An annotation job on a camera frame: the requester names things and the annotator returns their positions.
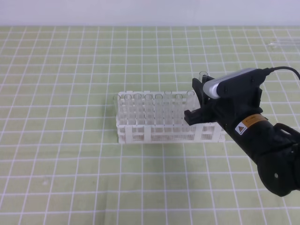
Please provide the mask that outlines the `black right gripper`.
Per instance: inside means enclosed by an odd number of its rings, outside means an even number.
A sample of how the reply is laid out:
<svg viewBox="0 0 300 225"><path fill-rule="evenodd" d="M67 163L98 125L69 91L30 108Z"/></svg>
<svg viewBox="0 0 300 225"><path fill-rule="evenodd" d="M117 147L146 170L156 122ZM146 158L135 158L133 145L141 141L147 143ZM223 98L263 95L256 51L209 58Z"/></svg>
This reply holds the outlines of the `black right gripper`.
<svg viewBox="0 0 300 225"><path fill-rule="evenodd" d="M217 122L235 141L267 140L267 119L260 107L262 90L255 87L234 97L217 99L217 80L192 79L200 108L184 112L189 125Z"/></svg>

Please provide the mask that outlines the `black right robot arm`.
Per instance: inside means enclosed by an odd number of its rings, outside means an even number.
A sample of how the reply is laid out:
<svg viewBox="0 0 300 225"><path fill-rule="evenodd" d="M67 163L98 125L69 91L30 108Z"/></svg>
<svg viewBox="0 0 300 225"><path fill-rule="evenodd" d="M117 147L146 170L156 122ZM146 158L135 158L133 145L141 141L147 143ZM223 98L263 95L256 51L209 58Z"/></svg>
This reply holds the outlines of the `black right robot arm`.
<svg viewBox="0 0 300 225"><path fill-rule="evenodd" d="M230 98L209 98L197 78L192 87L200 108L186 110L188 125L216 122L257 165L263 185L282 197L300 188L300 134L272 125L260 108L262 90L253 87Z"/></svg>

